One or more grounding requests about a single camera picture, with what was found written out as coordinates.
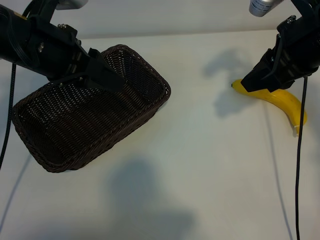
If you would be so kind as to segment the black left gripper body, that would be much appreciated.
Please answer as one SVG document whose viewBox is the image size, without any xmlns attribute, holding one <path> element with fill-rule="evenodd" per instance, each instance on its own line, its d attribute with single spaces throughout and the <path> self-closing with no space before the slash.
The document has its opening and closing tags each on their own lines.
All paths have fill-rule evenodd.
<svg viewBox="0 0 320 240">
<path fill-rule="evenodd" d="M 86 0 L 32 0 L 23 12 L 26 36 L 23 49 L 29 60 L 25 67 L 50 81 L 68 81 L 86 74 L 89 56 L 77 39 L 78 31 L 67 24 L 53 25 L 56 10 L 77 10 Z"/>
</svg>

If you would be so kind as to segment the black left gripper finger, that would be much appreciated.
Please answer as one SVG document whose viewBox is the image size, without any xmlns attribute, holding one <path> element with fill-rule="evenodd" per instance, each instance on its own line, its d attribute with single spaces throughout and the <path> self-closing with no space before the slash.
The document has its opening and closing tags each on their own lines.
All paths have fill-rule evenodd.
<svg viewBox="0 0 320 240">
<path fill-rule="evenodd" d="M 117 77 L 115 92 L 120 92 L 123 89 L 125 79 L 107 64 L 97 49 L 90 48 L 88 55 L 89 61 L 86 66 L 86 76 L 92 79 L 97 79 L 101 76 L 115 76 Z"/>
<path fill-rule="evenodd" d="M 113 75 L 102 75 L 92 79 L 88 76 L 82 76 L 81 86 L 86 89 L 102 89 L 115 92 L 117 90 L 117 77 Z"/>
</svg>

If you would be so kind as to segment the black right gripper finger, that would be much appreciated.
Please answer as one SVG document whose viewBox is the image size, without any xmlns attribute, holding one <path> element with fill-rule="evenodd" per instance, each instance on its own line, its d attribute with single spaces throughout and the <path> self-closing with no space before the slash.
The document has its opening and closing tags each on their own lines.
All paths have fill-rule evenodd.
<svg viewBox="0 0 320 240">
<path fill-rule="evenodd" d="M 243 87 L 272 87 L 272 81 L 269 77 L 273 63 L 269 60 L 260 60 L 257 65 L 241 80 Z"/>
<path fill-rule="evenodd" d="M 278 82 L 273 76 L 267 76 L 267 72 L 250 72 L 243 78 L 243 87 L 247 92 L 268 90 L 274 92 L 278 89 Z"/>
</svg>

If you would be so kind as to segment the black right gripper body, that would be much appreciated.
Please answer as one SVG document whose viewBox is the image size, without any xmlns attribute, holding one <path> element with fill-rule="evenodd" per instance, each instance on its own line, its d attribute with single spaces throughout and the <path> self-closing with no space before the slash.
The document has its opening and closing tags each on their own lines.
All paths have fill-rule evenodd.
<svg viewBox="0 0 320 240">
<path fill-rule="evenodd" d="M 264 78 L 269 91 L 287 89 L 320 66 L 320 20 L 287 18 L 277 27 L 274 48 L 266 52 L 269 73 Z"/>
</svg>

